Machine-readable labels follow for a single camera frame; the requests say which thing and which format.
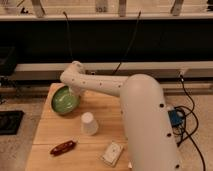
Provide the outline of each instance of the black wall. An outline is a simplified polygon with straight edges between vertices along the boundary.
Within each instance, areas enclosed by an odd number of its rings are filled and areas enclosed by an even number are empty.
[[[136,20],[70,21],[73,58],[120,61]],[[125,61],[213,61],[213,20],[140,20]],[[0,22],[0,46],[15,46],[19,63],[70,62],[66,21]]]

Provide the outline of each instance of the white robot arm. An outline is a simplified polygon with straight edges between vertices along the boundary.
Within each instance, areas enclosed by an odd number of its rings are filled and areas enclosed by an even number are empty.
[[[181,170],[163,90],[154,78],[85,75],[74,61],[60,79],[76,95],[87,89],[120,97],[133,171]]]

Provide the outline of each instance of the bowl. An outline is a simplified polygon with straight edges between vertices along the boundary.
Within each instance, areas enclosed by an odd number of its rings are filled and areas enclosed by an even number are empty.
[[[78,106],[79,101],[79,96],[72,94],[68,86],[63,86],[54,93],[51,107],[57,114],[67,115]]]

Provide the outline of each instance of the white cup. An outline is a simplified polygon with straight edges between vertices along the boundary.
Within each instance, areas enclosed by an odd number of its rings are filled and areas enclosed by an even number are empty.
[[[94,135],[98,131],[98,123],[91,112],[81,116],[81,131],[86,135]]]

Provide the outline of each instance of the wooden tabletop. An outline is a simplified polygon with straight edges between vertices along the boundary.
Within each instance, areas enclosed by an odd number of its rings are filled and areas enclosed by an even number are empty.
[[[61,117],[51,109],[52,96],[61,86],[63,84],[54,83],[50,87],[26,171],[129,171],[129,156],[119,99],[86,91],[78,108]],[[99,130],[93,136],[81,133],[80,117],[85,112],[92,112],[98,121]],[[78,141],[74,150],[57,157],[50,155],[52,148],[68,140]],[[100,156],[112,140],[124,146],[124,151],[114,168],[100,160]]]

